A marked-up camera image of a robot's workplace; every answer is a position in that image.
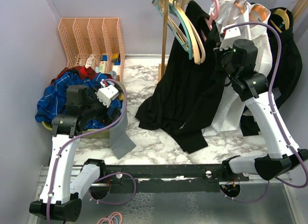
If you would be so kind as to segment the pink hanger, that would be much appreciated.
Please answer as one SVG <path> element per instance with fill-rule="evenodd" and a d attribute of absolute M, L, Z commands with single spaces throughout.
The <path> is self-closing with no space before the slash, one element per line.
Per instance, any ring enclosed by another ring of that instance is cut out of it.
<path fill-rule="evenodd" d="M 220 11 L 220 6 L 219 6 L 219 1 L 218 0 L 211 0 L 214 4 L 214 9 L 212 12 L 209 14 L 209 19 L 204 18 L 205 23 L 208 27 L 208 29 L 211 31 L 213 28 L 213 22 L 215 22 L 216 19 L 219 17 L 219 11 Z"/>

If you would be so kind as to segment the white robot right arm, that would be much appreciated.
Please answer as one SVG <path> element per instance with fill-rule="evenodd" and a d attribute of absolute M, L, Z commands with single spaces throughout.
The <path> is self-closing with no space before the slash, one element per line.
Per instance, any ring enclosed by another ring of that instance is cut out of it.
<path fill-rule="evenodd" d="M 308 151 L 291 137 L 269 92 L 267 77 L 253 70 L 257 58 L 254 43 L 237 39 L 232 47 L 216 47 L 214 53 L 217 69 L 227 73 L 233 90 L 253 114 L 267 146 L 264 156 L 224 160 L 222 178 L 232 181 L 240 173 L 249 173 L 269 181 L 306 161 Z"/>

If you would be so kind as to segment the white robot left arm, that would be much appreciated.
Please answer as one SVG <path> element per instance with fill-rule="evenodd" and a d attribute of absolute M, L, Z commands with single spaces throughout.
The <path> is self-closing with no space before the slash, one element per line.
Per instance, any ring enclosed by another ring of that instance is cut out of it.
<path fill-rule="evenodd" d="M 73 160 L 83 130 L 92 119 L 103 118 L 111 101 L 119 95 L 113 85 L 92 90 L 72 85 L 66 91 L 66 112 L 52 120 L 52 155 L 44 188 L 39 199 L 30 203 L 31 214 L 46 219 L 75 222 L 82 199 L 93 182 L 106 178 L 103 160 L 88 159 L 75 180 L 71 180 Z"/>

